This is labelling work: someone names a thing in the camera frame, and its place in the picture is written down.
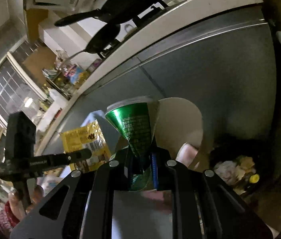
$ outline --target white countertop edge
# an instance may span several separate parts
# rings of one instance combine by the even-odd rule
[[[152,21],[111,54],[74,93],[61,114],[48,129],[35,155],[40,156],[43,153],[59,124],[79,96],[122,62],[189,24],[226,10],[262,2],[263,0],[189,0]]]

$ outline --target can rim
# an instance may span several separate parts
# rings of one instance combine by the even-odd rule
[[[144,102],[148,103],[153,101],[154,99],[151,96],[138,96],[138,97],[122,100],[119,102],[115,102],[107,107],[105,115],[107,115],[112,110],[118,109],[126,105],[135,104],[135,103],[144,103]]]

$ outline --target yellow packet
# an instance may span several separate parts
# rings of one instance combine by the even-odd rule
[[[82,172],[89,172],[97,170],[111,157],[111,153],[97,120],[84,127],[66,131],[61,134],[61,138],[66,153],[84,148],[88,148],[92,152],[91,158],[77,164],[70,164],[72,171],[81,170]]]

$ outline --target barcode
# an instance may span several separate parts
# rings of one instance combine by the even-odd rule
[[[103,142],[95,140],[93,142],[83,144],[83,147],[88,148],[91,152],[95,152],[103,147]]]

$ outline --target black pan handle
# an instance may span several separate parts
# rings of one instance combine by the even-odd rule
[[[66,16],[63,19],[58,20],[57,22],[54,23],[54,25],[56,27],[63,27],[63,26],[67,26],[67,25],[79,22],[86,18],[99,17],[101,15],[103,15],[103,13],[100,9],[96,9],[96,10],[93,10],[90,12],[84,12],[84,13],[76,13],[76,14],[72,14],[72,15]]]

